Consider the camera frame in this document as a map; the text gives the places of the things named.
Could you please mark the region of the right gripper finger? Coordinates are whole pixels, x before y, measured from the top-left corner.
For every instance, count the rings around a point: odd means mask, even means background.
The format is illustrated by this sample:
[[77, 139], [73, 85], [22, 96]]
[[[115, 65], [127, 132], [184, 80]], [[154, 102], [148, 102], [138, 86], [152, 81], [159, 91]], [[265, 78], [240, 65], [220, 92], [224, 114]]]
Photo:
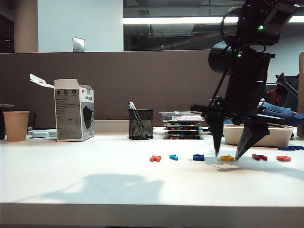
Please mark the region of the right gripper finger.
[[270, 134], [269, 124], [248, 119], [244, 123], [244, 129], [237, 146], [235, 159], [239, 160], [242, 155], [258, 141]]
[[218, 156], [221, 138], [223, 133], [223, 125], [224, 125], [224, 116], [220, 114], [208, 114], [207, 115], [207, 124], [211, 128], [211, 132], [213, 135], [213, 143], [215, 149], [215, 156]]

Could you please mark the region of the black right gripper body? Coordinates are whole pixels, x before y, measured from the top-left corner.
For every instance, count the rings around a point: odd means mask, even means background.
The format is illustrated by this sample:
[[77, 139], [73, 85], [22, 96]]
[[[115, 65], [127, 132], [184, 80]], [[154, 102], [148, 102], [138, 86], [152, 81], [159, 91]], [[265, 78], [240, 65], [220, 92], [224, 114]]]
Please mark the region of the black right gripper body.
[[248, 122], [285, 125], [282, 117], [267, 114], [259, 104], [265, 85], [262, 81], [244, 85], [230, 82], [224, 97], [216, 96], [208, 105], [193, 104], [190, 111], [202, 115], [210, 126], [223, 126], [226, 119], [235, 125]]

